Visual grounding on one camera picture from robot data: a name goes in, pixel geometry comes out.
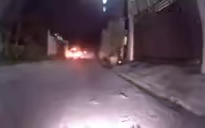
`night sky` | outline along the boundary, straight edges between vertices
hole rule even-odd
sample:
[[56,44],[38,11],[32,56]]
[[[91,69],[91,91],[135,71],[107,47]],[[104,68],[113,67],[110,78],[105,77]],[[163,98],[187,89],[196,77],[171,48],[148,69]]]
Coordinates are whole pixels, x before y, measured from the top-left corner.
[[101,2],[99,0],[28,0],[22,15],[37,17],[40,23],[60,33],[66,39],[95,44],[99,41],[103,24]]

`curb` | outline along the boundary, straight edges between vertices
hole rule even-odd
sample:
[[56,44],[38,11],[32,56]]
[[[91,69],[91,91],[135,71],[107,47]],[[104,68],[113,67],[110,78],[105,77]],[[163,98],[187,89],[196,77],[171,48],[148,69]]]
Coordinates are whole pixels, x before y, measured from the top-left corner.
[[160,92],[157,93],[154,92],[151,89],[150,83],[147,82],[143,82],[143,81],[135,81],[134,78],[131,78],[129,75],[126,75],[124,73],[120,73],[118,71],[114,71],[119,77],[121,77],[122,79],[128,81],[129,83],[133,84],[133,86],[137,87],[138,89],[148,93],[149,95],[151,95],[154,98],[158,98],[160,100],[163,101],[167,101],[169,103],[175,104],[181,108],[184,108],[185,110],[187,110],[188,112],[205,118],[205,113],[203,112],[199,112],[199,110],[194,110],[193,108],[191,108],[189,105],[187,105],[187,103],[185,103],[184,101],[181,101],[180,99],[178,99],[177,97],[171,97],[171,96],[166,96],[164,94],[161,94]]

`road surface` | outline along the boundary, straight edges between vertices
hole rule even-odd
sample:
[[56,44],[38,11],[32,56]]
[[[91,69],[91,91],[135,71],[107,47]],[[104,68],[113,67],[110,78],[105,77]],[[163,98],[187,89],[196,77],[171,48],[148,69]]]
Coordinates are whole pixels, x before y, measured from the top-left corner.
[[95,61],[0,67],[0,128],[205,128]]

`streetlight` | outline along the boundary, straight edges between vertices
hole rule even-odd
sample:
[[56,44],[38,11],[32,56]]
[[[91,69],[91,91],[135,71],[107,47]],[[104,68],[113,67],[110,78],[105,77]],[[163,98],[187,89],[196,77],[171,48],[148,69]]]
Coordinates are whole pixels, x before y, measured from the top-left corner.
[[103,1],[103,4],[107,4],[107,0],[102,0]]
[[103,12],[106,12],[107,11],[107,8],[106,7],[103,7]]

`bright light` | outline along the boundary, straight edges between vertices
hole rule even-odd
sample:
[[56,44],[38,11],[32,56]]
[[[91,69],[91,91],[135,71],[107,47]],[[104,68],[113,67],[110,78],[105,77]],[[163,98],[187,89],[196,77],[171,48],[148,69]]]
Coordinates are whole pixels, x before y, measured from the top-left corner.
[[118,64],[121,64],[121,63],[122,63],[122,61],[121,61],[121,60],[119,60],[119,61],[118,61]]
[[107,0],[102,0],[103,1],[103,4],[106,4],[107,3]]
[[83,53],[81,51],[78,51],[77,48],[72,48],[71,50],[68,50],[65,52],[65,57],[67,58],[81,58]]
[[106,12],[107,11],[107,8],[106,7],[103,7],[103,12]]

